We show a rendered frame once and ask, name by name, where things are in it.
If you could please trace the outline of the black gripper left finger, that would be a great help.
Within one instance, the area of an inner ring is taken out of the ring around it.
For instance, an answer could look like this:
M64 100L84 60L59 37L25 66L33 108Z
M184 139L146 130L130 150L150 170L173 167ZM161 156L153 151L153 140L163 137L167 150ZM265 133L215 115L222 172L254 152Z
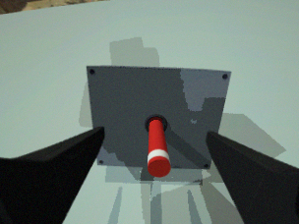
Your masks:
M0 157L3 224L62 224L104 140L104 128L20 157Z

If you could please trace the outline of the dark grey sloped panel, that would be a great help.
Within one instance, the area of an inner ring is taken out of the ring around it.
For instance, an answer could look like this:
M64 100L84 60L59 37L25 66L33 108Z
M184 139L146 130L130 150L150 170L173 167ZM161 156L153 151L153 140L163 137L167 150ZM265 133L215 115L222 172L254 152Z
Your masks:
M87 66L92 128L104 128L97 165L148 167L150 119L162 119L171 168L210 169L232 72Z

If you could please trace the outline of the red peg with white band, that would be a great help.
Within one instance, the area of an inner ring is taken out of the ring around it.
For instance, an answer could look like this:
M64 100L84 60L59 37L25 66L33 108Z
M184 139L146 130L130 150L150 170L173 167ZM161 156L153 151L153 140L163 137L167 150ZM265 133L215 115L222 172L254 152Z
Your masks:
M149 173L155 177L164 177L171 170L162 119L149 119Z

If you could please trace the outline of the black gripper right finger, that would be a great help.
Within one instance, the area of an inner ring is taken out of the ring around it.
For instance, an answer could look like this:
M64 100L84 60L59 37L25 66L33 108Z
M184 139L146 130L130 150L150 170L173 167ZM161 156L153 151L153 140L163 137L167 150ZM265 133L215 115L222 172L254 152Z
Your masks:
M299 168L214 132L206 145L244 224L299 224Z

